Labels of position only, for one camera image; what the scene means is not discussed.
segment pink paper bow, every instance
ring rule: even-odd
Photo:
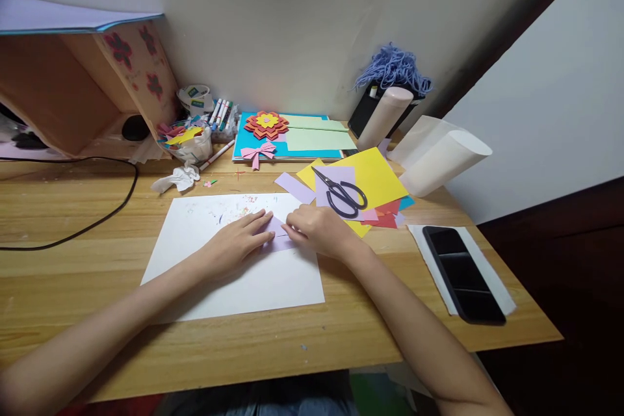
[[[259,170],[260,169],[260,153],[269,159],[273,159],[275,156],[271,151],[275,151],[275,145],[273,143],[263,143],[260,148],[242,148],[240,151],[240,155],[245,159],[252,160],[252,169]]]

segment scissors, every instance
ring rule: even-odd
[[[327,185],[327,187],[329,188],[329,191],[327,192],[327,201],[329,202],[330,207],[343,218],[347,218],[347,219],[357,218],[359,210],[362,210],[366,208],[366,206],[368,206],[369,201],[366,199],[366,195],[364,195],[364,192],[362,192],[358,187],[356,187],[352,183],[342,181],[338,184],[334,182],[333,180],[329,179],[328,177],[325,177],[323,174],[317,171],[314,167],[312,167],[312,170],[317,176],[320,177],[320,179],[323,182],[325,182],[325,185]],[[345,189],[343,189],[343,187],[348,187],[350,189],[355,190],[362,197],[362,200],[364,202],[360,205],[358,203],[358,199],[356,198],[354,200],[353,198],[351,198],[351,196],[346,192]],[[339,200],[342,200],[343,202],[345,202],[351,208],[353,208],[353,213],[345,213],[344,211],[341,211],[338,208],[336,208],[336,205],[334,205],[333,200],[332,200],[332,195],[338,198]]]

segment white cylinder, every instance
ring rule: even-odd
[[[476,136],[453,130],[440,138],[399,180],[410,194],[427,196],[491,154],[491,148]]]
[[[414,95],[403,88],[388,88],[357,140],[360,151],[377,146],[413,101]]]

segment person's left hand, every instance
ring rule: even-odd
[[[206,245],[192,254],[191,260],[207,279],[218,280],[240,268],[250,253],[273,239],[273,231],[258,233],[273,217],[273,212],[248,214],[223,227]]]

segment blue yarn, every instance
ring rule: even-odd
[[[356,80],[352,89],[367,86],[371,81],[379,81],[382,89],[397,84],[410,85],[422,96],[433,90],[431,78],[422,76],[416,68],[416,56],[412,52],[403,52],[393,46],[392,42],[373,56],[372,63]]]

